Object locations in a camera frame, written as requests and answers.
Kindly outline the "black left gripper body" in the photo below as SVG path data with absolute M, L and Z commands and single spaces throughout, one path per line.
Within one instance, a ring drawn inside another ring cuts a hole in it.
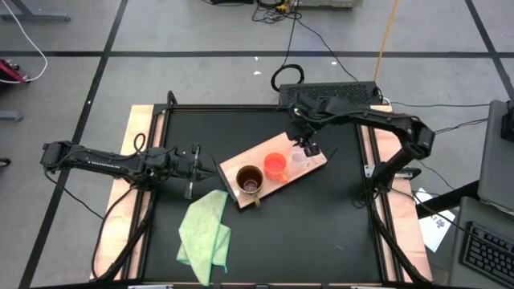
M 192 154 L 192 158 L 187 157 L 185 152 L 175 152 L 173 154 L 173 156 L 175 157 L 175 161 L 172 176 L 176 178 L 186 179 L 188 181 L 188 185 L 186 186 L 186 190 L 184 192 L 184 198 L 188 200 L 192 199 L 193 185 L 196 179 L 198 157 L 200 154 L 199 143 L 193 143 Z

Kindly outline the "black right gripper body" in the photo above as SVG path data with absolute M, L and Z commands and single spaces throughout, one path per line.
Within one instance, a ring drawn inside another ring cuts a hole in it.
M 307 146 L 305 148 L 302 148 L 301 145 L 298 146 L 304 150 L 306 157 L 314 157 L 320 154 L 320 149 L 317 144 L 311 141 L 315 133 L 316 130 L 310 124 L 302 120 L 293 120 L 287 126 L 287 137 L 290 141 L 294 142 L 294 146 L 296 146 L 296 141 L 299 139 L 306 141 Z

